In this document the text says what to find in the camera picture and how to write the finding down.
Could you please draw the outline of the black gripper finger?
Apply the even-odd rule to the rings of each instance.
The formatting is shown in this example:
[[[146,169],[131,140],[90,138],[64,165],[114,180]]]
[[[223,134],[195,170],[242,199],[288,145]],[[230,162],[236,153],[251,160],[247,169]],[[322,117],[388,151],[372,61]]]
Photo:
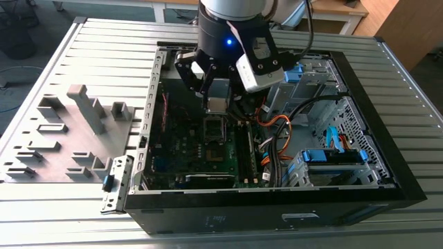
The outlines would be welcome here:
[[[204,71],[203,78],[198,78],[192,71],[194,62]],[[218,73],[216,61],[202,50],[187,53],[182,50],[175,58],[175,67],[186,87],[202,95],[202,107],[207,109],[210,87]]]
[[[239,102],[244,93],[243,82],[239,77],[238,70],[234,65],[228,67],[228,79],[230,79],[230,108],[238,114],[244,114],[242,111]]]

